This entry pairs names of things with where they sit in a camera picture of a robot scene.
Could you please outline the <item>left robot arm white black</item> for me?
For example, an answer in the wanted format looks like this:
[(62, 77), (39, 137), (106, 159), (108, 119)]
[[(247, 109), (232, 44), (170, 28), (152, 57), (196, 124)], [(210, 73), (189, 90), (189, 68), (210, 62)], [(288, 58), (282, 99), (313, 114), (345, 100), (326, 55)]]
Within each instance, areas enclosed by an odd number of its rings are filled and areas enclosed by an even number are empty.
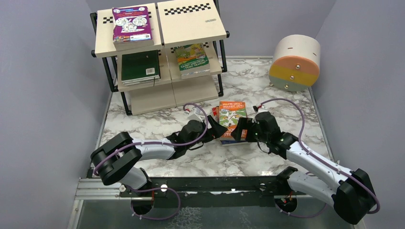
[(213, 141), (227, 131), (211, 115), (207, 121), (190, 120), (180, 131), (162, 140), (134, 139), (128, 132), (121, 132), (91, 154), (94, 174), (105, 186), (121, 183), (132, 190), (150, 189), (151, 179), (135, 164), (151, 159), (177, 159), (187, 151), (197, 149), (197, 144)]

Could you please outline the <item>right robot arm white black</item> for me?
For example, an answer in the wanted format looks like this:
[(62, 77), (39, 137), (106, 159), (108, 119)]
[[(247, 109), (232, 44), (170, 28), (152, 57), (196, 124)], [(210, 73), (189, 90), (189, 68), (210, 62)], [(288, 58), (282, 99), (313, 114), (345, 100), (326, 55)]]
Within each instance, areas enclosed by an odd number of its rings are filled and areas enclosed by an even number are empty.
[(240, 118), (231, 133), (239, 141), (245, 132), (245, 141), (265, 144), (271, 153), (305, 168), (313, 176), (292, 169), (285, 178), (288, 187), (310, 195), (333, 207), (347, 223), (357, 224), (380, 204), (368, 174), (355, 171), (330, 161), (302, 143), (298, 137), (282, 132), (270, 112), (259, 112), (254, 118)]

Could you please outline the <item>orange 78-storey treehouse book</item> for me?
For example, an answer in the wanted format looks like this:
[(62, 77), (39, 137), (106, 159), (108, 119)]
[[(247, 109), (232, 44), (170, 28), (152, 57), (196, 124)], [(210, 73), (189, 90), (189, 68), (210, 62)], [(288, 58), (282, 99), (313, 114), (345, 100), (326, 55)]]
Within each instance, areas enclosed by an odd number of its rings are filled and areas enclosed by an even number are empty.
[(227, 128), (227, 131), (220, 137), (220, 140), (234, 141), (231, 133), (236, 128), (240, 118), (247, 118), (245, 102), (220, 101), (218, 115), (219, 124)]

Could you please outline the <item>dark bottom book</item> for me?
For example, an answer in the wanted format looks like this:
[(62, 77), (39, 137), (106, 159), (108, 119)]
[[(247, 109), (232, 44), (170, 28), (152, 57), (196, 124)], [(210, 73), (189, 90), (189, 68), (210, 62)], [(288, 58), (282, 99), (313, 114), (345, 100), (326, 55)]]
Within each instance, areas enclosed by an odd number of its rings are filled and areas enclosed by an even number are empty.
[(222, 146), (237, 146), (249, 143), (247, 141), (234, 141), (234, 140), (220, 140), (220, 142)]

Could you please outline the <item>purple cartoon cover book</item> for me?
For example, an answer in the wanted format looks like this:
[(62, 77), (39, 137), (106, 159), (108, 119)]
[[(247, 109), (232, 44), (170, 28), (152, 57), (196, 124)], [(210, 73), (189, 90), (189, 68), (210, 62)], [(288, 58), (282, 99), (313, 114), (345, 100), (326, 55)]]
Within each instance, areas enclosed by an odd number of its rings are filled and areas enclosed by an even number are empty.
[(146, 5), (112, 8), (112, 41), (116, 50), (128, 50), (154, 44)]

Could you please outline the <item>green 104-storey treehouse book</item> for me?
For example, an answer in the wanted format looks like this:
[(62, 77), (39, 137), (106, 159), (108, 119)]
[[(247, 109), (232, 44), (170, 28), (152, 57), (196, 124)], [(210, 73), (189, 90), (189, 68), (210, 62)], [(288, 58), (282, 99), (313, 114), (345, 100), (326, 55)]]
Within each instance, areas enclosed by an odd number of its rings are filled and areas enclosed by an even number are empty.
[(189, 73), (210, 68), (209, 59), (203, 43), (177, 46), (173, 48), (173, 51), (177, 58), (180, 73)]

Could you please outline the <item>plain dark green book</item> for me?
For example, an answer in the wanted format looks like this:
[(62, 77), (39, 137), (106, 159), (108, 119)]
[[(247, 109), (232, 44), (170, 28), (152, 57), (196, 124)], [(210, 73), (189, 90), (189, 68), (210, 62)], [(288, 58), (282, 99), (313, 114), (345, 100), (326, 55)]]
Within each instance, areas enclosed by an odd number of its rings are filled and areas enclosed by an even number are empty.
[(124, 85), (159, 79), (160, 65), (157, 50), (122, 55), (121, 81)]

